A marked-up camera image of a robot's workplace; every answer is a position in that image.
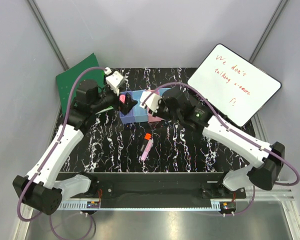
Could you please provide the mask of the purple plastic bin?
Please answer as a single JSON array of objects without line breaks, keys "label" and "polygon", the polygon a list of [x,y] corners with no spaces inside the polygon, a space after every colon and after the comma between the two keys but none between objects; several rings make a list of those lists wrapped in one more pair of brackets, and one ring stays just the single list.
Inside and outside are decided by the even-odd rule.
[{"label": "purple plastic bin", "polygon": [[[125,91],[125,92],[122,92],[122,94],[125,96],[131,96],[133,98],[132,91]],[[133,109],[127,115],[123,115],[121,112],[119,112],[119,117],[123,124],[130,124],[135,121]]]}]

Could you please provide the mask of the pink capped marker bottle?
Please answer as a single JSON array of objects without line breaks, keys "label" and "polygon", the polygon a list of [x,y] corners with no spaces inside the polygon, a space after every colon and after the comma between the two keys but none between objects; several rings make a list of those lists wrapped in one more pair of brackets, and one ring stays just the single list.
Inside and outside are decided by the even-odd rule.
[{"label": "pink capped marker bottle", "polygon": [[120,100],[120,102],[121,103],[125,103],[125,101],[126,101],[126,95],[125,94],[121,94],[120,96],[119,96],[119,100]]}]

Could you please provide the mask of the light blue plastic bin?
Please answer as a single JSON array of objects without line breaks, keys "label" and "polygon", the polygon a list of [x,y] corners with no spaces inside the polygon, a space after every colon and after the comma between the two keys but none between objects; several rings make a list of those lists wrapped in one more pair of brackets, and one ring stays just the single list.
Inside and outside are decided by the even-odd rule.
[{"label": "light blue plastic bin", "polygon": [[132,92],[132,98],[137,101],[137,104],[133,107],[133,116],[136,123],[148,122],[147,110],[140,107],[140,99],[144,90],[135,90]]}]

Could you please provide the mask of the orange capped black highlighter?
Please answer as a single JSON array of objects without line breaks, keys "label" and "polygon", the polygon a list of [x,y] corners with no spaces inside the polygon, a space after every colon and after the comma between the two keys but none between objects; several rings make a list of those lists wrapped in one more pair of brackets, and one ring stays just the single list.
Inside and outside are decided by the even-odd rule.
[{"label": "orange capped black highlighter", "polygon": [[151,133],[146,133],[144,138],[143,138],[143,141],[141,143],[141,147],[140,147],[140,152],[143,153],[149,140],[152,138],[152,134]]}]

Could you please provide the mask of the pink highlighter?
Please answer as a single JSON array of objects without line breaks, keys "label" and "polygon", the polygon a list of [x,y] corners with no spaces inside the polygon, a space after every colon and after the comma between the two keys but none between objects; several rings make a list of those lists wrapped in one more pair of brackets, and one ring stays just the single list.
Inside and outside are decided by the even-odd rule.
[{"label": "pink highlighter", "polygon": [[146,144],[146,146],[145,146],[145,149],[144,149],[144,151],[143,151],[143,153],[142,153],[142,155],[141,155],[141,160],[142,161],[145,161],[146,160],[146,158],[147,158],[147,156],[148,156],[148,154],[149,154],[149,152],[150,152],[150,150],[151,150],[151,148],[152,148],[152,145],[153,145],[153,139],[150,139],[148,142],[147,142],[147,144]]}]

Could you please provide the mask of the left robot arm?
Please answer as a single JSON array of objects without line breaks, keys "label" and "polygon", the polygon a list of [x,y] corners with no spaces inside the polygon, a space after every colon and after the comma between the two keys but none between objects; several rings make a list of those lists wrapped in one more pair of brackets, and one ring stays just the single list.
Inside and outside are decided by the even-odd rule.
[{"label": "left robot arm", "polygon": [[80,172],[61,181],[57,177],[72,150],[95,123],[96,113],[113,107],[127,115],[138,103],[130,93],[120,99],[126,82],[107,80],[104,87],[92,79],[79,83],[75,96],[70,97],[64,122],[46,152],[25,176],[18,175],[12,182],[19,204],[50,216],[64,200],[78,194],[93,198],[100,193],[97,177],[89,173]]}]

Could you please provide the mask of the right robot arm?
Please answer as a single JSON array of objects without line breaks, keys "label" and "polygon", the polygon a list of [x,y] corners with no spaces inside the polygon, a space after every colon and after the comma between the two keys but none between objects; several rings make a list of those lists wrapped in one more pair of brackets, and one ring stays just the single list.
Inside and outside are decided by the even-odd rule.
[{"label": "right robot arm", "polygon": [[192,95],[171,88],[162,96],[153,93],[145,102],[154,116],[174,120],[184,128],[215,140],[248,161],[248,166],[226,172],[217,185],[218,195],[229,198],[240,188],[254,185],[272,190],[283,163],[285,146],[280,142],[261,141],[215,115]]}]

